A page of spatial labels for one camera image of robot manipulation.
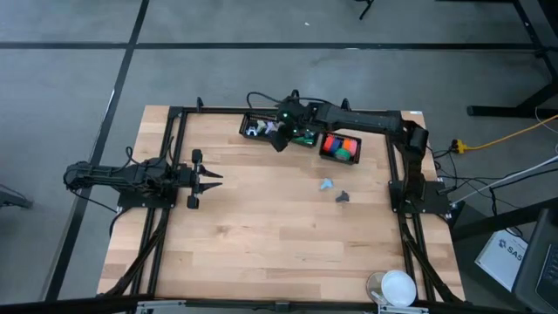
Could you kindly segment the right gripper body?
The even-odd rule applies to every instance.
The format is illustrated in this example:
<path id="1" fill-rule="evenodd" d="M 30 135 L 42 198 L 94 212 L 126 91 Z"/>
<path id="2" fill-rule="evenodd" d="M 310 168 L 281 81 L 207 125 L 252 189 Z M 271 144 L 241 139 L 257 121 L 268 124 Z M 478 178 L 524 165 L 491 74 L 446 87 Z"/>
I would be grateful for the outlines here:
<path id="1" fill-rule="evenodd" d="M 280 124 L 277 132 L 281 136 L 299 136 L 314 129 L 311 125 L 314 107 L 311 104 L 303 105 L 298 99 L 287 97 L 276 108 L 276 117 Z"/>

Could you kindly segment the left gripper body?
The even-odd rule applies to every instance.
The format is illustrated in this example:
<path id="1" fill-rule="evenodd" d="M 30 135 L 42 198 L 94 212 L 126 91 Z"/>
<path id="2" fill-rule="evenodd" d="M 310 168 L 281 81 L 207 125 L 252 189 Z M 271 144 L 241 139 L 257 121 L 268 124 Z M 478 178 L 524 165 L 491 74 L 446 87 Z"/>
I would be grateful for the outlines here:
<path id="1" fill-rule="evenodd" d="M 191 194 L 200 193 L 200 178 L 197 166 L 186 163 L 179 164 L 176 168 L 176 184 L 179 188 L 190 188 Z"/>

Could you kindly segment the black plastic mesh basket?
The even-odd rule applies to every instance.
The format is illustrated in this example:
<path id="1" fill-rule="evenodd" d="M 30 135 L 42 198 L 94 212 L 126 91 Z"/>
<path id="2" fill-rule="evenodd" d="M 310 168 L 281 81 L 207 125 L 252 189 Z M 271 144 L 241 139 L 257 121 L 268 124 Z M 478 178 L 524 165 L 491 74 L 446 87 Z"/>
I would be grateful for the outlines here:
<path id="1" fill-rule="evenodd" d="M 295 137 L 301 136 L 316 136 L 316 145 L 318 144 L 318 140 L 320 139 L 321 132 L 315 129 L 313 126 L 309 126 L 299 120 L 295 119 L 293 116 L 288 115 L 287 113 L 281 113 L 279 115 L 280 118 L 280 125 L 289 126 L 291 128 L 291 140 Z"/>
<path id="2" fill-rule="evenodd" d="M 326 137 L 327 135 L 329 135 L 329 134 L 332 135 L 332 136 L 334 136 L 335 138 L 336 138 L 336 137 L 341 138 L 343 141 L 344 141 L 345 138 L 349 138 L 349 139 L 354 139 L 354 140 L 356 140 L 357 143 L 358 143 L 358 148 L 357 148 L 356 154 L 355 154 L 354 156 L 351 156 L 350 160 L 345 161 L 345 160 L 339 160 L 339 159 L 337 159 L 337 158 L 335 157 L 335 154 L 333 154 L 331 151 L 329 151 L 328 153 L 324 152 L 324 150 L 322 149 L 322 146 L 323 146 L 325 137 Z M 322 142 L 321 142 L 320 147 L 319 147 L 319 156 L 320 156 L 322 159 L 325 159 L 325 160 L 332 160 L 332 161 L 340 162 L 340 163 L 343 163 L 343 164 L 354 165 L 354 164 L 358 164 L 358 163 L 359 163 L 360 154 L 361 154 L 361 148 L 362 148 L 362 140 L 359 139 L 359 138 L 356 138 L 356 137 L 353 137 L 353 136 L 349 136 L 349 135 L 340 134 L 340 133 L 325 133 L 325 134 L 323 135 Z"/>
<path id="3" fill-rule="evenodd" d="M 239 134 L 242 135 L 244 138 L 250 140 L 260 140 L 260 141 L 270 142 L 270 134 L 265 133 L 266 129 L 258 133 L 257 136 L 248 136 L 246 134 L 246 131 L 250 126 L 257 127 L 257 120 L 265 120 L 266 122 L 272 121 L 275 122 L 278 127 L 280 126 L 280 123 L 276 120 L 275 116 L 268 115 L 268 114 L 260 114 L 260 113 L 245 113 L 242 119 L 242 123 L 240 125 Z"/>

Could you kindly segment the dark metal stand foot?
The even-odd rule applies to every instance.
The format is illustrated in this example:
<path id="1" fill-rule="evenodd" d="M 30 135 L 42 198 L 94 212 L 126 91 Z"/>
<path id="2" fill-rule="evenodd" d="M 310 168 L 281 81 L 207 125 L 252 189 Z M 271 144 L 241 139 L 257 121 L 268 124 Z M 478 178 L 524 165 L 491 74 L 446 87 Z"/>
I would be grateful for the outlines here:
<path id="1" fill-rule="evenodd" d="M 0 183 L 0 208 L 20 207 L 31 209 L 33 201 L 26 198 L 23 194 Z"/>

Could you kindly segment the white mushroom lamp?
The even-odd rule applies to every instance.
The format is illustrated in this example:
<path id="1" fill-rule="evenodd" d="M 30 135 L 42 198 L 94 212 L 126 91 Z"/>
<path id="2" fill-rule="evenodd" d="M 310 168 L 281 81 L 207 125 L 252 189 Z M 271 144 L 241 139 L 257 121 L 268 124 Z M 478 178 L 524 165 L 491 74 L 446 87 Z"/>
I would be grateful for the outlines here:
<path id="1" fill-rule="evenodd" d="M 375 272 L 366 281 L 368 297 L 379 305 L 409 307 L 416 299 L 417 286 L 402 270 Z"/>

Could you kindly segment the white printed box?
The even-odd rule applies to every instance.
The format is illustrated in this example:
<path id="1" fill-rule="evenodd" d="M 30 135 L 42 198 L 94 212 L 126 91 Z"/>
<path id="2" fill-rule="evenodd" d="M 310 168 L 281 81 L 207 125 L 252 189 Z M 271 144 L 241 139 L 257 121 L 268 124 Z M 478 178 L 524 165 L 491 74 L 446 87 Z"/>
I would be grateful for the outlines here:
<path id="1" fill-rule="evenodd" d="M 494 232 L 475 264 L 509 292 L 512 291 L 528 243 L 508 229 Z"/>

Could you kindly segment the dark equipment case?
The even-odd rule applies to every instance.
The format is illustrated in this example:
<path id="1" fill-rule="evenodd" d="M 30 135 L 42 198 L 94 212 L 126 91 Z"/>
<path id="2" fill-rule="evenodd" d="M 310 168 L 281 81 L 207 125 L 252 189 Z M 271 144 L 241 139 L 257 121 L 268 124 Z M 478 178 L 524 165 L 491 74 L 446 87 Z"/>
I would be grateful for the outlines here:
<path id="1" fill-rule="evenodd" d="M 532 312 L 558 314 L 558 209 L 541 211 L 513 294 Z"/>

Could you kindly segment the black metal table frame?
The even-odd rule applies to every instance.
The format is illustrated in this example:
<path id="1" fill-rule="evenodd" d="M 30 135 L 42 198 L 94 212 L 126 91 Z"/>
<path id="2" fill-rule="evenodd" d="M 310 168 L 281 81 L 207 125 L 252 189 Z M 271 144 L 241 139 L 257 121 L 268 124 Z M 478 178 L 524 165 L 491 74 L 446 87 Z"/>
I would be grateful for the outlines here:
<path id="1" fill-rule="evenodd" d="M 155 294 L 161 298 L 365 303 L 375 272 L 403 270 L 400 219 L 388 183 L 401 174 L 399 154 L 380 134 L 362 133 L 359 163 L 325 160 L 316 148 L 239 134 L 241 108 L 204 108 L 169 121 L 168 108 L 144 109 L 138 160 L 160 152 L 166 130 L 184 130 L 180 160 L 194 149 L 222 178 L 187 207 L 181 190 L 171 209 Z M 334 188 L 321 190 L 325 178 Z M 348 202 L 336 202 L 344 190 Z"/>

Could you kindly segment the silver aluminium bracket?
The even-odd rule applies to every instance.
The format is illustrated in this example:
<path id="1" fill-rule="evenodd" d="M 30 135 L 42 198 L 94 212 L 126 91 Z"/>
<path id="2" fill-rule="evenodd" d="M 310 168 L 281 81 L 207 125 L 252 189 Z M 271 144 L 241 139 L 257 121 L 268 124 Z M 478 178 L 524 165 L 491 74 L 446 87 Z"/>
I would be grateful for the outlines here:
<path id="1" fill-rule="evenodd" d="M 221 309 L 251 309 L 274 310 L 274 301 L 242 301 L 242 300 L 221 300 L 221 299 L 160 299 L 154 301 L 140 301 L 135 305 L 130 313 L 133 314 L 153 314 L 155 310 L 178 309 L 188 307 L 199 308 L 221 308 Z"/>

